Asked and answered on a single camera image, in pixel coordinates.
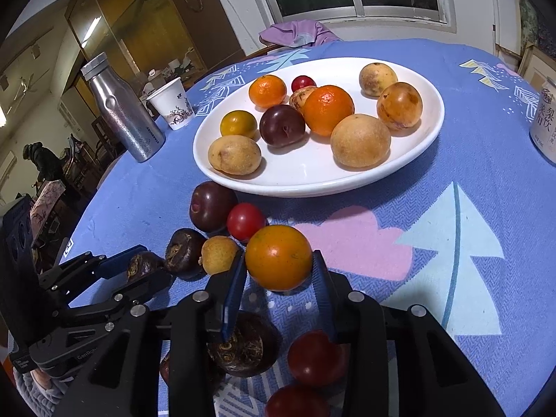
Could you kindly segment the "orange tomato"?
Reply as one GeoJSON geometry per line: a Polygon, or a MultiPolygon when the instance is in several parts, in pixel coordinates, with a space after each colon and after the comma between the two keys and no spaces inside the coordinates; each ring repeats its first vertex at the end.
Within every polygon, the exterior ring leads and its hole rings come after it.
{"type": "Polygon", "coordinates": [[[287,292],[299,287],[310,276],[313,251],[297,229],[270,225],[250,239],[245,250],[245,264],[261,287],[287,292]]]}

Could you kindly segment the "tan oblong fruit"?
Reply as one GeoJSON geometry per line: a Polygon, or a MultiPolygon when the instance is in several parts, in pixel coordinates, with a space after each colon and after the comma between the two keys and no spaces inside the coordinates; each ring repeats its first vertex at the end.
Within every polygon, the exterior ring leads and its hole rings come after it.
{"type": "Polygon", "coordinates": [[[207,155],[215,170],[234,176],[254,173],[262,161],[258,145],[252,139],[239,134],[216,139],[210,145],[207,155]]]}

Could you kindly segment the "small red cherry tomato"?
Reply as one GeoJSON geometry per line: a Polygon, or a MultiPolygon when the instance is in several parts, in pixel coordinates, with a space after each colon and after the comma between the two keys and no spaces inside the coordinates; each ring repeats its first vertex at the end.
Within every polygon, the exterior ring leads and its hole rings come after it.
{"type": "Polygon", "coordinates": [[[291,82],[291,90],[293,92],[299,89],[303,89],[307,87],[315,87],[315,86],[316,86],[315,80],[308,75],[299,75],[295,77],[291,82]]]}

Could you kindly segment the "silver metal bottle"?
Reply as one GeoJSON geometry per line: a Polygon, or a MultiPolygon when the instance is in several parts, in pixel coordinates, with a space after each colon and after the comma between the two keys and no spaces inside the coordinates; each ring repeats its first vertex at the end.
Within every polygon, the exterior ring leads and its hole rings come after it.
{"type": "Polygon", "coordinates": [[[111,68],[105,52],[85,64],[81,73],[103,119],[139,163],[152,158],[165,136],[131,86],[111,68]]]}

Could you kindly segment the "small orange mandarin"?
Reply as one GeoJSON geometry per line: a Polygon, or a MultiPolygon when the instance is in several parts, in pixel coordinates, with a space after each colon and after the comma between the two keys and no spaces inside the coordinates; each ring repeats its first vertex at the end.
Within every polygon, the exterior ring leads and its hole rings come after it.
{"type": "Polygon", "coordinates": [[[287,88],[281,78],[273,74],[266,74],[251,83],[248,93],[256,107],[267,109],[283,102],[286,98],[287,88]]]}

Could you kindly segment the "white oval plate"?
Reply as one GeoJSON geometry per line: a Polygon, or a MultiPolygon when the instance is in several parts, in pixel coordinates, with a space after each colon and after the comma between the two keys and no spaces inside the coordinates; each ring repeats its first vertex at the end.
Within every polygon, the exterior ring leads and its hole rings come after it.
{"type": "Polygon", "coordinates": [[[401,65],[313,60],[246,82],[193,141],[197,166],[237,191],[316,197],[377,182],[423,154],[445,118],[439,91],[401,65]]]}

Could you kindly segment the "dark red plum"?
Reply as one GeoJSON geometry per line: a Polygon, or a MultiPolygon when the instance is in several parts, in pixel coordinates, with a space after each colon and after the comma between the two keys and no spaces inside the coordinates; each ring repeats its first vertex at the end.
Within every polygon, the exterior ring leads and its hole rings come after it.
{"type": "Polygon", "coordinates": [[[305,134],[302,114],[289,105],[268,108],[259,122],[263,141],[273,148],[282,148],[300,141],[305,134]]]}
{"type": "Polygon", "coordinates": [[[233,190],[213,181],[200,183],[193,190],[189,218],[200,231],[221,231],[225,228],[228,215],[238,204],[233,190]]]}

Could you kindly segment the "purple cloth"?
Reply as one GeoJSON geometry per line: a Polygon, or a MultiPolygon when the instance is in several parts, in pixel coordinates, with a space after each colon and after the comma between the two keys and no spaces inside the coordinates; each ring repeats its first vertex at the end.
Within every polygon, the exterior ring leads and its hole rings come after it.
{"type": "Polygon", "coordinates": [[[318,21],[300,20],[271,25],[259,33],[259,41],[265,45],[298,48],[319,46],[340,38],[318,21]]]}

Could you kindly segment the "speckled brown passion fruit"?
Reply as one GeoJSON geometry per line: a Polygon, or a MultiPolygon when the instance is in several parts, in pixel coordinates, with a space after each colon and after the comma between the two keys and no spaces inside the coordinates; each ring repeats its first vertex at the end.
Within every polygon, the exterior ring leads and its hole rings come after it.
{"type": "Polygon", "coordinates": [[[300,89],[297,89],[293,92],[293,94],[289,97],[288,104],[296,109],[298,112],[303,114],[303,107],[306,103],[306,100],[311,95],[313,91],[317,89],[316,86],[307,86],[300,89]]]}

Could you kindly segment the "yellow-green tomato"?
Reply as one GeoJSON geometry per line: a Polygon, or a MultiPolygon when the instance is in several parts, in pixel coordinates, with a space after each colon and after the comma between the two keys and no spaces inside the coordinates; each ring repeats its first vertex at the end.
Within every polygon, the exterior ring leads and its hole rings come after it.
{"type": "Polygon", "coordinates": [[[222,136],[243,136],[254,139],[258,130],[257,120],[245,110],[228,112],[220,124],[222,136]]]}

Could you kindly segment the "small yellow-brown fruit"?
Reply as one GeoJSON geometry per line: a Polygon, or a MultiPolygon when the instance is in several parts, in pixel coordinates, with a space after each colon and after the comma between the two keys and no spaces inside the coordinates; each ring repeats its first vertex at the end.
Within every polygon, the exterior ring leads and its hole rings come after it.
{"type": "Polygon", "coordinates": [[[202,246],[201,265],[209,276],[227,271],[238,251],[239,246],[233,239],[223,235],[213,236],[202,246]]]}

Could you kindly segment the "blue patterned tablecloth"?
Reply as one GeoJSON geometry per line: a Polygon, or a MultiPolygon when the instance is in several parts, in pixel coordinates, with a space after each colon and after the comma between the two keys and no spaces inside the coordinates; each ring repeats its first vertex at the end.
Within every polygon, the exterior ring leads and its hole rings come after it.
{"type": "Polygon", "coordinates": [[[121,157],[63,260],[143,245],[163,257],[192,227],[195,133],[210,110],[261,74],[306,61],[367,57],[429,79],[446,107],[433,145],[378,183],[335,196],[238,194],[270,224],[295,227],[355,290],[389,307],[426,307],[507,416],[521,416],[555,367],[555,167],[529,136],[538,93],[485,51],[428,40],[336,41],[227,66],[187,92],[199,117],[140,164],[121,157]]]}

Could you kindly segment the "white paper cup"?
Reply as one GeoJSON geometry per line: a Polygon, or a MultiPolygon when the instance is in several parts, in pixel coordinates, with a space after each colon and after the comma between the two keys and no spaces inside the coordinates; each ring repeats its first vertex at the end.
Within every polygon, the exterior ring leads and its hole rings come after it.
{"type": "Polygon", "coordinates": [[[147,101],[173,131],[185,127],[195,117],[195,112],[188,101],[180,78],[175,78],[157,89],[149,95],[147,101]]]}

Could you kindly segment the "dark mangosteen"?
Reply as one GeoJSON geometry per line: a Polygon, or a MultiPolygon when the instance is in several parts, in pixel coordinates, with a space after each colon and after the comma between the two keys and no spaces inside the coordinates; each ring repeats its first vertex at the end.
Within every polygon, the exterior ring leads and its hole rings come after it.
{"type": "Polygon", "coordinates": [[[260,375],[277,361],[282,335],[269,319],[240,311],[230,338],[210,343],[207,352],[221,370],[232,377],[260,375]]]}
{"type": "Polygon", "coordinates": [[[168,352],[160,362],[159,373],[166,385],[170,382],[170,357],[171,352],[168,352]]]}
{"type": "Polygon", "coordinates": [[[200,280],[205,275],[201,257],[206,241],[205,236],[193,229],[175,231],[165,252],[166,269],[182,280],[200,280]]]}
{"type": "Polygon", "coordinates": [[[126,270],[128,283],[152,273],[160,268],[165,268],[164,261],[151,251],[142,251],[134,255],[126,270]]]}

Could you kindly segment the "orange round fruit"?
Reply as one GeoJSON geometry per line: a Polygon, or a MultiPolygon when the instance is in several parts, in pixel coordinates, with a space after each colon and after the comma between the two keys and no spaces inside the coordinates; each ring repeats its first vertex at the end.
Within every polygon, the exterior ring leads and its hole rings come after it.
{"type": "Polygon", "coordinates": [[[421,95],[406,82],[396,82],[385,88],[377,101],[379,119],[393,131],[406,130],[417,125],[422,111],[421,95]]]}

